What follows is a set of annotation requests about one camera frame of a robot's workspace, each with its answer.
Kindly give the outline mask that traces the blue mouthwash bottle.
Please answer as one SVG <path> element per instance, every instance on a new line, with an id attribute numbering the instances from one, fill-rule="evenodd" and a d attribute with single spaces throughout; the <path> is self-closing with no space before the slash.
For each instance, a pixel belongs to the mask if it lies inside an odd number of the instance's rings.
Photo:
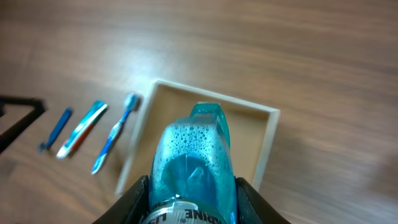
<path id="1" fill-rule="evenodd" d="M 218 103 L 170 123 L 155 152 L 143 223 L 236 223 L 229 127 Z"/>

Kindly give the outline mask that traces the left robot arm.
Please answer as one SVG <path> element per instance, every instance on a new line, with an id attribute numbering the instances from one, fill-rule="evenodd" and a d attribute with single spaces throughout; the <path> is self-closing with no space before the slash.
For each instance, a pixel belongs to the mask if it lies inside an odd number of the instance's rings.
<path id="1" fill-rule="evenodd" d="M 5 105 L 31 106 L 33 110 L 1 134 L 1 153 L 46 110 L 41 99 L 1 95 L 1 116 L 5 115 Z"/>

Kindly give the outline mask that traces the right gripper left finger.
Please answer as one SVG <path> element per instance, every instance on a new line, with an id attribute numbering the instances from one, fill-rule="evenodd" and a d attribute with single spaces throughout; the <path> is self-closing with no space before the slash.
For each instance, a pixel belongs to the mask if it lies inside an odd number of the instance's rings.
<path id="1" fill-rule="evenodd" d="M 136 224 L 149 211 L 149 176 L 140 177 L 93 224 Z"/>

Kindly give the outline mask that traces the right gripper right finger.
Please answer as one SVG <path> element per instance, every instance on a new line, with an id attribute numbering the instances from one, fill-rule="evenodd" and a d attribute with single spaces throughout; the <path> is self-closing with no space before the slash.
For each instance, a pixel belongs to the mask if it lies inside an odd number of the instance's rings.
<path id="1" fill-rule="evenodd" d="M 235 178 L 237 193 L 237 223 L 290 224 L 243 177 Z"/>

